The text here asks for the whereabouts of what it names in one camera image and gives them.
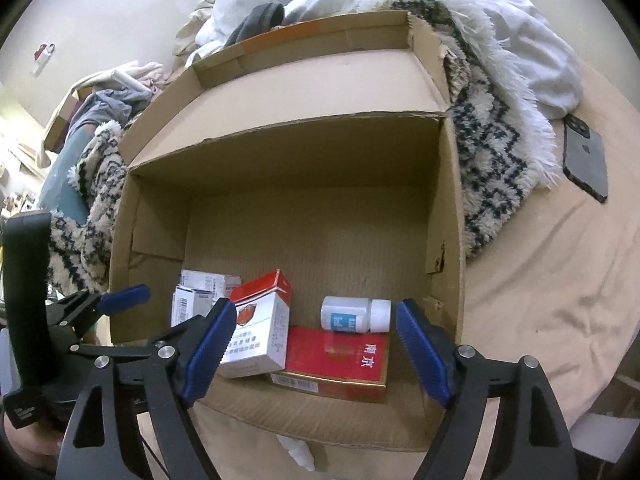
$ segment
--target white medicine box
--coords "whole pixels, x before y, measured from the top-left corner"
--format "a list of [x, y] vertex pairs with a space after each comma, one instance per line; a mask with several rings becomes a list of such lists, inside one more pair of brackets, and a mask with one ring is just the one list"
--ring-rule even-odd
[[200, 314], [206, 316], [213, 307], [213, 293], [188, 286], [175, 287], [174, 304], [171, 309], [171, 326]]
[[184, 269], [180, 273], [180, 284], [195, 288], [196, 290], [208, 290], [213, 293], [213, 301], [219, 298], [228, 298], [236, 286], [241, 285], [240, 276], [227, 274], [213, 274], [212, 272], [200, 272], [199, 270]]

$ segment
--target smartphone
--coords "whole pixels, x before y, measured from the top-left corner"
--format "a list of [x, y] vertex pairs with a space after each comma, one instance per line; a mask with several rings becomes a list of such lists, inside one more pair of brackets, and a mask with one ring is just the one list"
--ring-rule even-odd
[[580, 189], [598, 202], [606, 202], [609, 183], [602, 137], [583, 120], [571, 114], [564, 117], [562, 170]]

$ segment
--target white tissue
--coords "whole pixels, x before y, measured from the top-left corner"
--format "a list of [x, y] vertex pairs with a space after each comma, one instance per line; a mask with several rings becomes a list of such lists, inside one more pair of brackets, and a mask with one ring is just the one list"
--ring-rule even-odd
[[314, 456], [311, 454], [309, 446], [306, 442], [298, 440], [296, 438], [289, 438], [288, 436], [276, 435], [278, 440], [282, 444], [282, 447], [287, 450], [289, 455], [296, 464], [302, 466], [307, 471], [315, 471], [316, 466], [314, 464]]

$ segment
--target white pill bottle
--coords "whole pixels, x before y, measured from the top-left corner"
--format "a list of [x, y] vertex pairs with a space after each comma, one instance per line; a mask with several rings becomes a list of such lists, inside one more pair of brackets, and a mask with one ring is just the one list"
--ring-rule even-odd
[[332, 332], [389, 332], [391, 302], [367, 298], [327, 296], [322, 300], [320, 323]]

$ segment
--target blue gripper pad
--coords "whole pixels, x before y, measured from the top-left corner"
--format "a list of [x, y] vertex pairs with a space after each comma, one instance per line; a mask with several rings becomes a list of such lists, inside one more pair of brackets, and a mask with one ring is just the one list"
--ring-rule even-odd
[[398, 304], [396, 327], [427, 395], [448, 408], [456, 395], [456, 345], [443, 328], [429, 322], [415, 300]]
[[185, 405], [193, 406], [207, 393], [235, 329], [236, 306], [220, 298], [207, 317], [182, 336], [176, 391]]
[[132, 306], [146, 303], [150, 297], [151, 291], [148, 286], [130, 286], [113, 294], [104, 294], [95, 309], [105, 316], [113, 316]]

